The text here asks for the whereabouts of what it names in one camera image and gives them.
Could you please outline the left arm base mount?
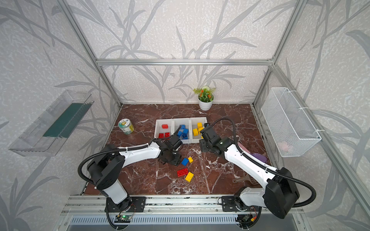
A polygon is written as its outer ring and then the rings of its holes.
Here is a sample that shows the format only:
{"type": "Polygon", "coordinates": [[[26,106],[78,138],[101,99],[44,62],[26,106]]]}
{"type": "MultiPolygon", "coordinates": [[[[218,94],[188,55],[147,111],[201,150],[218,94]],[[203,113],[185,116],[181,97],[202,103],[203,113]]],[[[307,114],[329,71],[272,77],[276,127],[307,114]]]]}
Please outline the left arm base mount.
{"type": "Polygon", "coordinates": [[[131,212],[141,213],[144,211],[146,197],[144,196],[128,196],[122,202],[115,204],[113,200],[108,197],[106,200],[105,212],[118,213],[118,212],[131,212]]]}

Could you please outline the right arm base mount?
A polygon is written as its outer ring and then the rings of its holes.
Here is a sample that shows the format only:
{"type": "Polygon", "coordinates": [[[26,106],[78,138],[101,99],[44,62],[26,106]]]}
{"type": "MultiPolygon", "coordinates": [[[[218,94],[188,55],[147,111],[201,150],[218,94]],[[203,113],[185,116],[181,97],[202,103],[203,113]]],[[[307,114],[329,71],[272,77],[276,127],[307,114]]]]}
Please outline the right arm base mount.
{"type": "Polygon", "coordinates": [[[258,207],[247,206],[241,199],[234,196],[221,196],[223,212],[257,212],[258,207]]]}

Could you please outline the yellow lego pair brick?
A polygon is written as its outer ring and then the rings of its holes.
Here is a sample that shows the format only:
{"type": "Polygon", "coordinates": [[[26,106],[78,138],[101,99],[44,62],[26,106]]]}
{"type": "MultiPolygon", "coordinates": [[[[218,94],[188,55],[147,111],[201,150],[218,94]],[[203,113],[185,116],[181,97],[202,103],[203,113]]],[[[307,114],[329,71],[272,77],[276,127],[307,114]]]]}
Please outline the yellow lego pair brick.
{"type": "Polygon", "coordinates": [[[186,180],[187,182],[191,182],[191,181],[192,181],[192,179],[193,179],[193,177],[194,177],[194,174],[193,174],[193,173],[191,173],[191,172],[189,172],[189,173],[186,175],[185,180],[186,180]]]}

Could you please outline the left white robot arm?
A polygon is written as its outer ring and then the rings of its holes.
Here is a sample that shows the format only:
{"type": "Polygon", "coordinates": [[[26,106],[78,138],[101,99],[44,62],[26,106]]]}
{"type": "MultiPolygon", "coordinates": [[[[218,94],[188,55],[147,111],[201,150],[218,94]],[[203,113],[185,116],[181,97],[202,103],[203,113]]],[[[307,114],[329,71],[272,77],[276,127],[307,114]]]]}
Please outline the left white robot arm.
{"type": "Polygon", "coordinates": [[[119,181],[121,170],[147,159],[158,159],[163,164],[178,166],[181,162],[179,148],[182,145],[178,137],[171,135],[165,139],[152,139],[143,145],[106,148],[84,159],[78,166],[78,175],[108,197],[109,202],[128,206],[131,199],[119,181]]]}

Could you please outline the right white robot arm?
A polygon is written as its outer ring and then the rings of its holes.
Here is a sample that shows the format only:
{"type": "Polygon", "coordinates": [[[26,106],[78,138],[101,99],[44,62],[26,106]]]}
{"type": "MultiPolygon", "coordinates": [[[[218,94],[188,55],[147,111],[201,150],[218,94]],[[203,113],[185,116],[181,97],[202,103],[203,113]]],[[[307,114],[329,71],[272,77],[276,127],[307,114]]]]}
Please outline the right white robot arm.
{"type": "Polygon", "coordinates": [[[257,206],[267,208],[283,219],[292,208],[311,204],[317,197],[316,190],[308,183],[293,178],[286,168],[277,169],[263,163],[241,149],[236,137],[221,138],[212,126],[201,130],[203,152],[212,152],[238,166],[260,185],[260,189],[245,187],[235,193],[235,203],[240,210],[257,206]]]}

